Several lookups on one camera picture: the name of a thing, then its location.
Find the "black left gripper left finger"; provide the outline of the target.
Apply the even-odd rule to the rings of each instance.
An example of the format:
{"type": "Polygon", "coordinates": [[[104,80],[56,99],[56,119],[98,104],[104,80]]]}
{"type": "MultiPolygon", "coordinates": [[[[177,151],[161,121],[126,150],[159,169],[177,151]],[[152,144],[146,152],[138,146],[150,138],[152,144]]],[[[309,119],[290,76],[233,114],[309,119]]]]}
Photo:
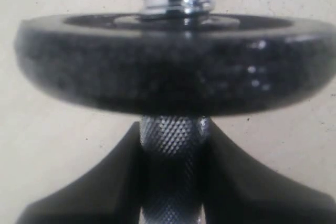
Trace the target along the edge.
{"type": "Polygon", "coordinates": [[[59,191],[28,205],[17,223],[139,223],[139,123],[94,168],[59,191]]]}

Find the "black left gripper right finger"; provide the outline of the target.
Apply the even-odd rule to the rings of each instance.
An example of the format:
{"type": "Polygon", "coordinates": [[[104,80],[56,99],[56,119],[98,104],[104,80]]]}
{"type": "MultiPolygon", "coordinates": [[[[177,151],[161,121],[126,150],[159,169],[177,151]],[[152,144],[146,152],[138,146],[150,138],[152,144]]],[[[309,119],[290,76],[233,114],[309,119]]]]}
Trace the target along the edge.
{"type": "Polygon", "coordinates": [[[335,223],[330,195],[257,161],[215,123],[209,131],[203,189],[207,223],[335,223]]]}

